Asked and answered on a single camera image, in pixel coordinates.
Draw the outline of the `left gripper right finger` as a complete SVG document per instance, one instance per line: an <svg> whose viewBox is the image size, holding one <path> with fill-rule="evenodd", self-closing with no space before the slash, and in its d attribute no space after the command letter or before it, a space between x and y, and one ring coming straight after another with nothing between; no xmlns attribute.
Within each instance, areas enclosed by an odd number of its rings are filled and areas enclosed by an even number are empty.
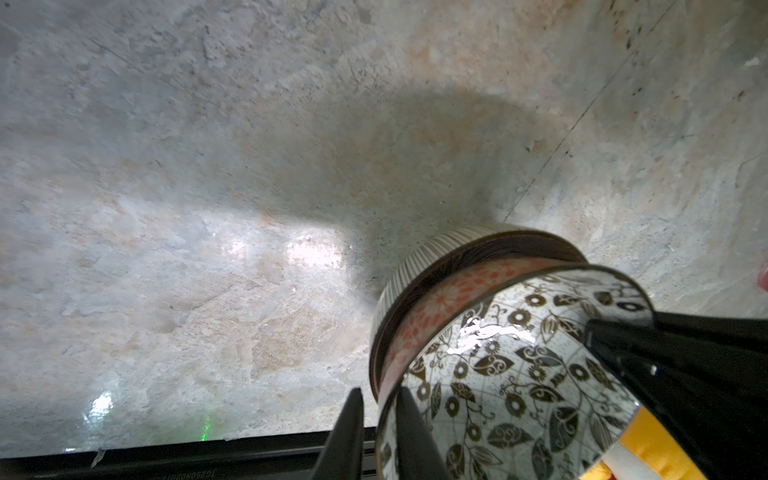
<svg viewBox="0 0 768 480"><path fill-rule="evenodd" d="M396 435L401 479L449 479L433 438L407 387L397 392Z"/></svg>

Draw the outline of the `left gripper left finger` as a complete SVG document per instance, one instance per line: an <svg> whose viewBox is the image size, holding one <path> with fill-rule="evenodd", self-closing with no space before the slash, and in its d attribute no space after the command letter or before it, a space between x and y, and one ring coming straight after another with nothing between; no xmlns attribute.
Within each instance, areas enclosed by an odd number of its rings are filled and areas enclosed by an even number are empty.
<svg viewBox="0 0 768 480"><path fill-rule="evenodd" d="M359 480L364 451L364 399L352 389L315 463L312 480Z"/></svg>

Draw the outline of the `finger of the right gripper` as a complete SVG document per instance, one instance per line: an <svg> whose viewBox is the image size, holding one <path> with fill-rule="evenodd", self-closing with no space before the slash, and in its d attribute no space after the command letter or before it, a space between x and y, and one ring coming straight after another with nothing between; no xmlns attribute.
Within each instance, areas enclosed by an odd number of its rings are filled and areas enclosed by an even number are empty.
<svg viewBox="0 0 768 480"><path fill-rule="evenodd" d="M591 320L587 349L708 479L767 476L767 352Z"/></svg>
<svg viewBox="0 0 768 480"><path fill-rule="evenodd" d="M767 320L697 316L657 311L656 329L745 350L767 352Z"/></svg>

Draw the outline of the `pink patterned bowl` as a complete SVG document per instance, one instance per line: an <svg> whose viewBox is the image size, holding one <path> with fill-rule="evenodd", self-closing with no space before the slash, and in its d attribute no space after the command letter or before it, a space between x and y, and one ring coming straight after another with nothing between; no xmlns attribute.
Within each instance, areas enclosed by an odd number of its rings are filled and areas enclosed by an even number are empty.
<svg viewBox="0 0 768 480"><path fill-rule="evenodd" d="M428 337L396 384L453 479L576 479L626 431L639 401L587 350L591 320L648 327L620 272L555 267L482 296Z"/></svg>

